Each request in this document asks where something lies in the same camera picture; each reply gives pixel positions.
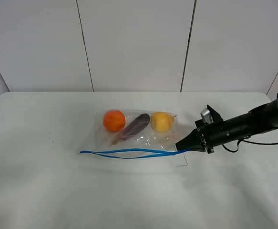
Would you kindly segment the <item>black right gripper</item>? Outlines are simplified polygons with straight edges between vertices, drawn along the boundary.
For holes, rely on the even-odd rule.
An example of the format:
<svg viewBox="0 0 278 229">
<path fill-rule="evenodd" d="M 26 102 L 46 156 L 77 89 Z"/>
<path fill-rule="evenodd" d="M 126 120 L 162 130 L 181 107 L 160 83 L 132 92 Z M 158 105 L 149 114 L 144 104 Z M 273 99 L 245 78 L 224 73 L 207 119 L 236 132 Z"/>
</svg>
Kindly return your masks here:
<svg viewBox="0 0 278 229">
<path fill-rule="evenodd" d="M 206 108 L 211 111 L 214 122 L 204 124 L 202 118 L 195 121 L 196 129 L 175 144 L 178 152 L 206 151 L 210 154 L 214 152 L 214 147 L 222 145 L 224 138 L 229 135 L 228 131 L 224 128 L 224 120 L 221 115 L 209 105 Z"/>
</svg>

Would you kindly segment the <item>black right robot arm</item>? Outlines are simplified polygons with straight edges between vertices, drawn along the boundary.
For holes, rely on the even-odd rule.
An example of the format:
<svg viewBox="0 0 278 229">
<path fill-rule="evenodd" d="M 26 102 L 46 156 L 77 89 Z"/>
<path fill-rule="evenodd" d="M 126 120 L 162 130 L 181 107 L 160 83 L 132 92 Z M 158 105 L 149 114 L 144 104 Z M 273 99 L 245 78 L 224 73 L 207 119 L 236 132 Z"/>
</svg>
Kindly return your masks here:
<svg viewBox="0 0 278 229">
<path fill-rule="evenodd" d="M 254 135 L 278 129 L 278 93 L 276 100 L 258 106 L 246 114 L 223 120 L 211 106 L 200 113 L 201 119 L 195 121 L 196 129 L 178 141 L 178 151 L 198 151 L 213 153 L 214 147 L 237 141 L 248 142 Z"/>
</svg>

